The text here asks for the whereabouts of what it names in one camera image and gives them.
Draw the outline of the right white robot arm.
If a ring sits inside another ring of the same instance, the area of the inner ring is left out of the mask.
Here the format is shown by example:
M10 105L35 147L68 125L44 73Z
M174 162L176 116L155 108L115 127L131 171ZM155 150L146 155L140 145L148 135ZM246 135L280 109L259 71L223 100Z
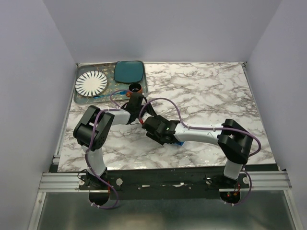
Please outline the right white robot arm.
M141 118L141 124L146 136L161 145L192 141L219 146L227 158L221 175L221 183L227 188L237 184L239 173L248 161L253 142L250 133L232 119L226 119L220 125L188 128L179 121L146 114Z

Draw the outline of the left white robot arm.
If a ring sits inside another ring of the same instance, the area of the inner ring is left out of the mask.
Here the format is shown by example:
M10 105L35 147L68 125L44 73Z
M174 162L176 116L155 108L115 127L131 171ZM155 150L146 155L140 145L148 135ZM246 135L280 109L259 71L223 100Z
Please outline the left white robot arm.
M123 106L105 110L94 105L87 108L73 131L73 137L85 152L86 176L79 178L84 185L93 186L95 189L109 185L103 175L106 172L106 165L102 146L112 126L131 125L145 115L157 116L152 105L145 105L143 102L148 102L146 97L134 92Z

